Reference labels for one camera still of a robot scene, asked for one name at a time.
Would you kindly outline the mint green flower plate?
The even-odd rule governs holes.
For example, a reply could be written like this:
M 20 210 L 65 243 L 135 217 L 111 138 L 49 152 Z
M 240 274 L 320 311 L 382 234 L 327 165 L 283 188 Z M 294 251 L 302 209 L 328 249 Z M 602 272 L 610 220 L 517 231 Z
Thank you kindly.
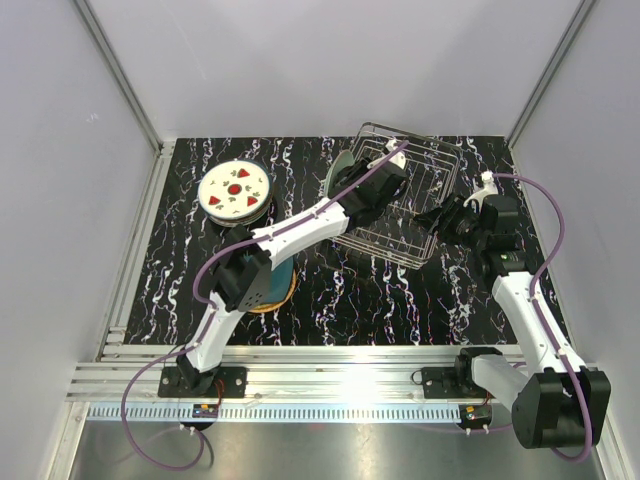
M 335 185 L 340 172 L 352 167 L 355 164 L 355 158 L 350 150 L 341 151 L 332 161 L 324 181 L 323 195 L 330 196 L 330 191 Z

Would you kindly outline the teal square plate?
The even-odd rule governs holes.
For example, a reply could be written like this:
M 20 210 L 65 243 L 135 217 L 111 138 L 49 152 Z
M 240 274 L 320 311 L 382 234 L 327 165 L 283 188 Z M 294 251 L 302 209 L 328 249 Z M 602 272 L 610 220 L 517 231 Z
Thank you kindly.
M 284 301 L 293 282 L 294 259 L 289 257 L 271 273 L 270 289 L 261 307 L 272 306 Z

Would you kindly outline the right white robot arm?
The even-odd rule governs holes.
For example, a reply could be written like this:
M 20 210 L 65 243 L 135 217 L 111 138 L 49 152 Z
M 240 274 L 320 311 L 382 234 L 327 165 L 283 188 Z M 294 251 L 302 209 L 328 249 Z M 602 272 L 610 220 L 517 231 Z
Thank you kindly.
M 519 371 L 492 347 L 462 349 L 453 385 L 465 397 L 481 391 L 511 414 L 516 438 L 526 449 L 571 447 L 589 454 L 601 437 L 611 384 L 590 369 L 555 322 L 517 244 L 516 200 L 490 194 L 483 201 L 450 195 L 415 216 L 438 240 L 470 250 L 480 274 L 516 336 L 526 369 Z

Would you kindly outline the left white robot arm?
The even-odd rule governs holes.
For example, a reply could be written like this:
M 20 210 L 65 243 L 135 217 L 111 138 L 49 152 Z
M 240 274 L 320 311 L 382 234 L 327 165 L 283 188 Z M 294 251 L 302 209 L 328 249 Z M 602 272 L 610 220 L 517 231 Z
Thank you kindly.
M 343 151 L 328 172 L 327 193 L 314 206 L 269 227 L 238 225 L 227 233 L 192 287 L 205 315 L 176 360 L 180 384 L 190 395 L 213 390 L 231 334 L 244 314 L 266 299 L 275 269 L 317 243 L 378 220 L 407 181 L 406 163 L 400 148 L 359 161 Z

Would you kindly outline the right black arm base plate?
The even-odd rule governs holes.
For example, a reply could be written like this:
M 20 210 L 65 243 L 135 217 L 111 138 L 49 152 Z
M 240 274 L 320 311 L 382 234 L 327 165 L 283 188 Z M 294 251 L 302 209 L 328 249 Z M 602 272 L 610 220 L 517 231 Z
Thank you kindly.
M 420 385 L 424 398 L 428 400 L 463 397 L 454 367 L 423 367 L 420 370 Z

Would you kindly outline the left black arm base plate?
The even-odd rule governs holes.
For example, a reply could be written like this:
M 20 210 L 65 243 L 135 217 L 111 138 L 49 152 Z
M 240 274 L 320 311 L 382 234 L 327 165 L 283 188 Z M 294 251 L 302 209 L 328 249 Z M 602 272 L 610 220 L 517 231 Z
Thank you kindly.
M 245 397 L 248 370 L 244 367 L 222 366 L 213 373 L 184 375 L 178 367 L 162 370 L 157 394 L 160 398 Z

